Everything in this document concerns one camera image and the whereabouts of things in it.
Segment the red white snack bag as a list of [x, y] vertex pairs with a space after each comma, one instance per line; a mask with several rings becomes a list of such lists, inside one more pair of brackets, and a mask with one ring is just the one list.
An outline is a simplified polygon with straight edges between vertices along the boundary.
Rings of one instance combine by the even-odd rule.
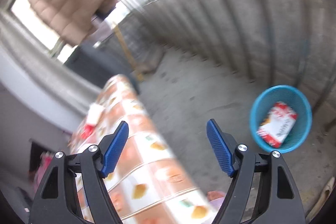
[[292, 130], [297, 117], [291, 107], [278, 101], [260, 124], [257, 135], [271, 147], [279, 148]]

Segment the blue mesh trash basket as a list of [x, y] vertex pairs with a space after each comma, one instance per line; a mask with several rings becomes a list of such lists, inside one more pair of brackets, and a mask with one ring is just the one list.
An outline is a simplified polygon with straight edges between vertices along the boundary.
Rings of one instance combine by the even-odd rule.
[[306, 140], [312, 124], [311, 107], [298, 89], [277, 85], [263, 91], [250, 111], [253, 139], [264, 151], [294, 151]]

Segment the small red wrapper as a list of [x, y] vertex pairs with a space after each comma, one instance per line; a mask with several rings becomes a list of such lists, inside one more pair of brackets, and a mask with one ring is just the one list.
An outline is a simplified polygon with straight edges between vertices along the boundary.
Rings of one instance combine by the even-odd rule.
[[95, 130], [95, 126], [91, 124], [85, 124], [79, 131], [79, 138], [81, 140], [86, 140], [90, 137]]

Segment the white paper cup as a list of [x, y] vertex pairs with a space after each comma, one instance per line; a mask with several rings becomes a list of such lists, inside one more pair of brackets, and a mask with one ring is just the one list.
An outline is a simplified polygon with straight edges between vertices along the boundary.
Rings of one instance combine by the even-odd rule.
[[89, 126], [96, 126], [104, 111], [105, 111], [104, 106], [97, 103], [91, 104], [88, 110], [85, 124]]

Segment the patterned tablecloth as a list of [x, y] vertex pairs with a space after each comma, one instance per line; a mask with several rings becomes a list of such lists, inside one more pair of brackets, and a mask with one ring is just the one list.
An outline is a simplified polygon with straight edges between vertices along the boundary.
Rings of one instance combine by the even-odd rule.
[[129, 137], [113, 173], [104, 180], [123, 223], [211, 223], [224, 200], [208, 199], [191, 180], [150, 119], [124, 75], [109, 79], [96, 103], [105, 107], [93, 134], [73, 133], [70, 152], [81, 153], [115, 132], [121, 121]]

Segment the dark metal cabinet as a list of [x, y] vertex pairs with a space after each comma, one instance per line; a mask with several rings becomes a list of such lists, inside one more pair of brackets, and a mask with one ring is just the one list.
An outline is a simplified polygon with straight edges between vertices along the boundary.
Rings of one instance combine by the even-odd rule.
[[131, 74], [129, 67], [115, 55], [98, 50], [90, 44], [82, 43], [77, 46], [64, 66], [100, 88], [103, 88], [111, 77], [124, 75], [136, 93], [140, 93], [138, 81]]

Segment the metal dustpan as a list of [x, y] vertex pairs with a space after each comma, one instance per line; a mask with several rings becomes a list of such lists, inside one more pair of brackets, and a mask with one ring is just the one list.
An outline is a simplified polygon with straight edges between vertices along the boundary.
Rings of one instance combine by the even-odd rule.
[[152, 48], [146, 55], [145, 58], [138, 63], [137, 69], [141, 73], [155, 73], [159, 67], [165, 50], [163, 48]]

